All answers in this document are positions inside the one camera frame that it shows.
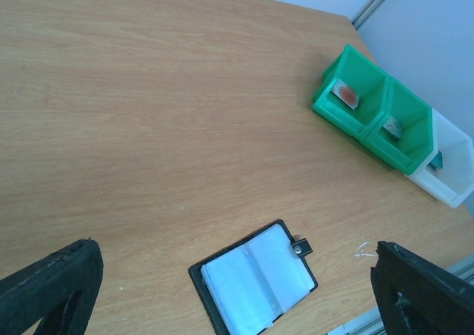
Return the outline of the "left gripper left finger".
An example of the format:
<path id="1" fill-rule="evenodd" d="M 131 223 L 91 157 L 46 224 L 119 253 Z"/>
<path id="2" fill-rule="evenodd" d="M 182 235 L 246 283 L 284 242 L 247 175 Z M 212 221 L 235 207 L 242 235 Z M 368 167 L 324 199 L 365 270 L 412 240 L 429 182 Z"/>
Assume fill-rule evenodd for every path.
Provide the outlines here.
<path id="1" fill-rule="evenodd" d="M 80 239 L 1 280 L 1 333 L 84 334 L 103 280 L 99 244 Z"/>

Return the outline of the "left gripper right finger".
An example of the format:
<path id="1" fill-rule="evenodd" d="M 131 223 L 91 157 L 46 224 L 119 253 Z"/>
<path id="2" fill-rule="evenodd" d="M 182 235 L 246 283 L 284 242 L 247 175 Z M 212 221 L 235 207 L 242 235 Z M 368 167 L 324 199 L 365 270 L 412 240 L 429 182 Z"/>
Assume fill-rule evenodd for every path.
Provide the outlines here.
<path id="1" fill-rule="evenodd" d="M 370 270 L 387 334 L 472 334 L 473 285 L 394 242 Z"/>

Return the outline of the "black leather card holder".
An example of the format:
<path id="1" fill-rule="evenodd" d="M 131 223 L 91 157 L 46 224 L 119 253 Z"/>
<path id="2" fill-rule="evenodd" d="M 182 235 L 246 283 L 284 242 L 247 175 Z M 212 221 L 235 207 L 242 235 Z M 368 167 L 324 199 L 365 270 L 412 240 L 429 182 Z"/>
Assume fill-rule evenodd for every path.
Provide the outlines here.
<path id="1" fill-rule="evenodd" d="M 217 334 L 262 334 L 318 282 L 305 238 L 277 219 L 190 266 L 188 273 Z"/>

